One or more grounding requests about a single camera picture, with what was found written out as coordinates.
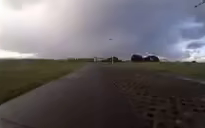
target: cloudy sky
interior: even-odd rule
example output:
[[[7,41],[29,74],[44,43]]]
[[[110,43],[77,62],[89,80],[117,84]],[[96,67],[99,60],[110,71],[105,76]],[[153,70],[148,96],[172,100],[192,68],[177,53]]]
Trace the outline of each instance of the cloudy sky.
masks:
[[[0,0],[0,58],[205,60],[200,0]]]

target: distant tree line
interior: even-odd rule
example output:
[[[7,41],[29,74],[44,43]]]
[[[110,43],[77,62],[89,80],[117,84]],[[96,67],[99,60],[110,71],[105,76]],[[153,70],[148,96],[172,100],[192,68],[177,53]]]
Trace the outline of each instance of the distant tree line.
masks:
[[[157,56],[149,55],[146,57],[143,57],[141,55],[133,54],[131,57],[132,62],[159,62],[160,59]]]
[[[118,59],[118,57],[115,57],[115,56],[104,59],[101,62],[112,62],[112,58],[113,58],[113,62],[122,62],[122,60]]]

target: asphalt road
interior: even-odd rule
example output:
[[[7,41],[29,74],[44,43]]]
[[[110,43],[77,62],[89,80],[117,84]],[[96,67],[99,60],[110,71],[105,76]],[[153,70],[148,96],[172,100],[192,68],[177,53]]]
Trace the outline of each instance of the asphalt road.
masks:
[[[0,128],[205,128],[205,85],[94,64],[0,106]]]
[[[89,65],[0,106],[0,128],[138,128],[126,97]]]

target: dark storm cloud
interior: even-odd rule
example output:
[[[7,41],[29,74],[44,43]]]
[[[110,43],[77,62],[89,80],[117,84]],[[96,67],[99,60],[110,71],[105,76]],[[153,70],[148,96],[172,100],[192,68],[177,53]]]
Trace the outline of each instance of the dark storm cloud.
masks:
[[[198,48],[202,48],[204,46],[205,46],[205,43],[192,42],[192,43],[187,45],[187,49],[198,49]]]
[[[186,39],[199,39],[202,38],[205,34],[204,28],[190,28],[190,29],[182,29],[181,34],[183,38]]]
[[[26,1],[13,1],[15,6],[28,4],[32,13],[29,17],[21,13],[4,19],[0,48],[46,58],[128,57],[132,53],[179,58],[185,54],[175,47],[179,38],[203,35],[196,28],[179,28],[191,17],[202,21],[197,15],[205,11],[193,8],[199,2],[195,0]],[[26,12],[25,9],[28,8],[14,10]]]

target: green grass field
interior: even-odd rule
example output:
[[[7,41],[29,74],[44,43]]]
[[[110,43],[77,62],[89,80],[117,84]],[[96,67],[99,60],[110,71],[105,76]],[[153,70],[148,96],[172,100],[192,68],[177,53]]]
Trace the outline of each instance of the green grass field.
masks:
[[[0,104],[83,65],[55,60],[0,60]]]
[[[133,67],[205,80],[205,63],[132,63]]]

